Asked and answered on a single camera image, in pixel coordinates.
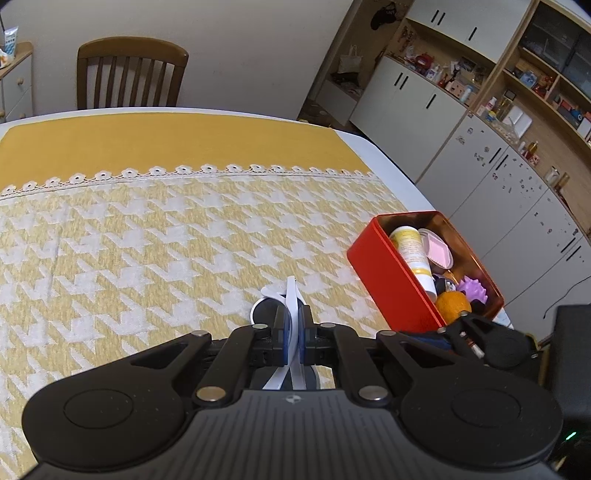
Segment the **cabinet door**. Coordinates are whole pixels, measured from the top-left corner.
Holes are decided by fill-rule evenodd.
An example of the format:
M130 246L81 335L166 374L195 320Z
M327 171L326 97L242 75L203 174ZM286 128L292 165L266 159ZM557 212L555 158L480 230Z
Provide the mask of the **cabinet door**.
M591 303L591 246L586 238L505 310L516 329L541 340L552 332L558 306L582 303Z
M15 108L12 109L6 116L7 122L14 120L23 120L25 118L31 118L33 116L33 98L31 96L31 90L28 89L22 98L18 101Z
M542 179L509 147L450 220L482 258L546 190Z
M417 183L427 200L448 218L502 158L507 144L476 115L462 120L433 164Z
M382 58L351 115L351 123L380 148L379 143L386 130L384 115L407 74L408 69L399 63L387 57Z
M415 0L408 10L407 18L435 28L437 21L443 15L442 0Z
M433 22L433 28L458 42L465 43L471 31L470 26L473 23L472 10L474 3L478 3L478 1L442 0L441 8L443 13Z
M384 118L390 130L384 146L379 146L416 182L465 111L431 82L408 72L408 80Z
M511 41L530 0L476 0L466 2L469 32L461 40L497 62Z
M434 90L432 83L407 70L382 120L386 131L378 146L412 181L416 180L412 174L416 171L417 126Z
M482 262L509 303L552 268L581 236L566 208L547 190Z

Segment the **wall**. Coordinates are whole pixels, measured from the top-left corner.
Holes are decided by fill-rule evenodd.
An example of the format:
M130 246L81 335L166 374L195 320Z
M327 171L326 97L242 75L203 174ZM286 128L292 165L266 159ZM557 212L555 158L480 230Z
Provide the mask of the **wall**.
M178 106L295 118L352 0L12 0L7 28L33 42L38 115L76 109L76 53L112 35L189 52Z

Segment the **black device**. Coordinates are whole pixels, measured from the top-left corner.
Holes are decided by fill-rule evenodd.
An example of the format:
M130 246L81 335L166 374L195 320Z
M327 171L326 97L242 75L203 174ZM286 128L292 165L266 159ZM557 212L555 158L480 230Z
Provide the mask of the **black device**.
M545 460L562 415L545 389L461 350L299 315L300 358L330 367L336 389L249 389L284 365L279 305L268 325L198 330L43 388L22 416L39 461L25 478L559 478Z

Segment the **chair backrest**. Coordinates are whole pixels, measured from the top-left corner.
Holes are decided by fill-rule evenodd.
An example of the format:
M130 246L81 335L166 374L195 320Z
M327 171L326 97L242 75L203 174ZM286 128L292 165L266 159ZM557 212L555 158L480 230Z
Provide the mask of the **chair backrest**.
M166 106L176 106L178 91L180 90L181 82L183 81L184 69L187 66L187 62L189 60L189 54L187 51L178 45L175 45L174 43L165 40L158 40L157 38L108 37L90 41L78 49L76 76L78 110L86 110L88 108L87 75L90 59L98 59L98 69L96 71L94 91L94 108L100 108L100 84L102 82L103 64L105 58L111 58L111 68L109 70L105 95L105 107L109 108L111 106L115 106L112 105L112 96L118 57L124 58L125 60L123 71L121 73L121 82L119 84L119 93L116 106L123 106L130 59L135 58L137 58L137 62L135 63L135 76L131 86L129 106L136 106L139 80L141 76L142 63L144 60L149 60L150 65L145 77L140 105L148 106L148 97L150 95L150 87L152 85L152 77L154 75L154 65L155 62L158 61L162 62L162 66L160 67L158 81L156 82L153 105L158 106L160 104L160 97L164 87L166 67L168 64L170 64L174 66L174 70L170 79L170 86L168 87Z

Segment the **black cord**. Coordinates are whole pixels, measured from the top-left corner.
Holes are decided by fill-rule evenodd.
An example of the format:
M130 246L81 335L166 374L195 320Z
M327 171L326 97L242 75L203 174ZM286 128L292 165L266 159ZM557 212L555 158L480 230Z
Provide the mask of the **black cord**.
M565 298L565 297L566 297L566 296L567 296L567 295L570 293L570 291L571 291L573 288L575 288L577 285L579 285L579 284L583 283L585 280L588 280L588 279L590 279L590 278L591 278L591 275L590 275L590 276L588 276L587 278L584 278L584 279L582 279L581 281L577 282L577 283L576 283L576 284L574 284L572 287L570 287L570 288L567 290L567 292L566 292L564 295L562 295L562 296L561 296L561 297L560 297L558 300L556 300L556 301L555 301L555 302L554 302L552 305L550 305L550 306L547 308L547 310L544 312L544 316L543 316L542 318L543 318L543 319L545 319L545 318L546 318L546 314L548 313L548 311L549 311L549 310L550 310L550 309L551 309L551 308L552 308L554 305L556 305L556 304L557 304L557 303L558 303L560 300L562 300L563 298Z

